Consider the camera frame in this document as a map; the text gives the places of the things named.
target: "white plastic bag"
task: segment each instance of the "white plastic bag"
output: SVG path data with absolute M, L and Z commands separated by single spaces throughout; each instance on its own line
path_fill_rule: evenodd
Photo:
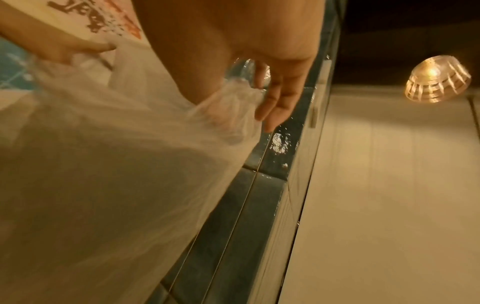
M 194 106 L 150 48 L 117 44 L 108 86 L 99 61 L 32 66 L 43 89 L 16 106 L 35 111 L 0 147 L 3 304 L 143 304 L 259 140 L 261 91 Z

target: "human hand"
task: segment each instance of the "human hand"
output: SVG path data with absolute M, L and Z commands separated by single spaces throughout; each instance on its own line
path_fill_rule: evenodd
M 0 34 L 39 58 L 70 64 L 78 53 L 111 51 L 110 44 L 86 41 L 45 24 L 0 1 Z
M 133 0 L 151 46 L 181 93 L 199 103 L 237 58 L 271 81 L 255 117 L 272 132 L 289 118 L 318 52 L 324 0 Z

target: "light fixture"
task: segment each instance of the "light fixture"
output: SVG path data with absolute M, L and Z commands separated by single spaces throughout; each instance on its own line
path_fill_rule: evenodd
M 405 96 L 416 102 L 435 103 L 465 91 L 472 77 L 453 56 L 435 56 L 422 61 L 406 82 Z

